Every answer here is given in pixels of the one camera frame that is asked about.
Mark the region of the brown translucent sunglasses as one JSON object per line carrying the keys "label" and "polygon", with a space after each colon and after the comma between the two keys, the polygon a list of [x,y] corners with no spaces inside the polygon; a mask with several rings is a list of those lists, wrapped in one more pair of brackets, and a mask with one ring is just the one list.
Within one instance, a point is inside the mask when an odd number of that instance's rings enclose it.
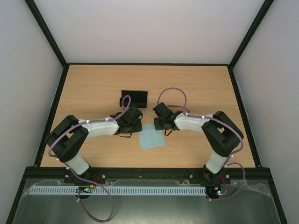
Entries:
{"label": "brown translucent sunglasses", "polygon": [[184,109],[186,112],[190,112],[190,110],[188,110],[187,108],[184,108],[183,106],[178,106],[178,105],[168,105],[168,107],[170,108],[180,108],[180,109]]}

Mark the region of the light blue cleaning cloth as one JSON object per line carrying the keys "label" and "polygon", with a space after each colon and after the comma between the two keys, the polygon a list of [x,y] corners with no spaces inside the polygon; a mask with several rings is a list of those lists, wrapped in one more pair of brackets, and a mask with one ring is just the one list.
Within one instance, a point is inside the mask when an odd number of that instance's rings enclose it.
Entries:
{"label": "light blue cleaning cloth", "polygon": [[139,132],[139,143],[141,149],[164,147],[164,133],[162,130],[156,130],[153,124],[144,125]]}

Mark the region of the black sunglasses case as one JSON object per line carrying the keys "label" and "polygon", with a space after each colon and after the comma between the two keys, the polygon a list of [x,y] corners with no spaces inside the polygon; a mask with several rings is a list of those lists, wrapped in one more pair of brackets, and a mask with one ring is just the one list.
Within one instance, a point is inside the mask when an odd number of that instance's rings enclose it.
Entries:
{"label": "black sunglasses case", "polygon": [[147,101],[148,101],[147,91],[122,90],[120,101],[119,101],[120,107],[127,106],[128,99],[125,99],[124,104],[122,104],[122,100],[126,95],[130,96],[131,98],[130,106],[135,106],[137,108],[147,108]]}

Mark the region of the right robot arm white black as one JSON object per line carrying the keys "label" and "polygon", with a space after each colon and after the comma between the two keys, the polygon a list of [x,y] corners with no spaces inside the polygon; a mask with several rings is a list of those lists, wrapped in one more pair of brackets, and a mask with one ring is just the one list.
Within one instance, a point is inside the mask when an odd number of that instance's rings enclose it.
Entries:
{"label": "right robot arm white black", "polygon": [[155,129],[164,130],[166,136],[169,135],[168,130],[189,130],[205,135],[213,149],[210,159],[203,167],[203,177],[207,182],[213,183],[218,180],[221,170],[233,156],[233,150],[238,146],[239,150],[244,147],[243,133],[222,111],[213,115],[173,112],[164,103],[159,103],[153,111],[157,115],[154,118]]}

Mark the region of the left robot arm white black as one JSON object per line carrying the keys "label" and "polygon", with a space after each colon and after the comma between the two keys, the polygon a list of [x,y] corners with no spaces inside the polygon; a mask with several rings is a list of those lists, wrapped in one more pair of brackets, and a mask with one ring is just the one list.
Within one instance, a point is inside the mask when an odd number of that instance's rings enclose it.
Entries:
{"label": "left robot arm white black", "polygon": [[49,156],[56,157],[77,175],[83,175],[90,168],[79,152],[86,139],[138,133],[142,130],[142,118],[143,113],[135,106],[103,119],[82,120],[69,115],[46,137]]}

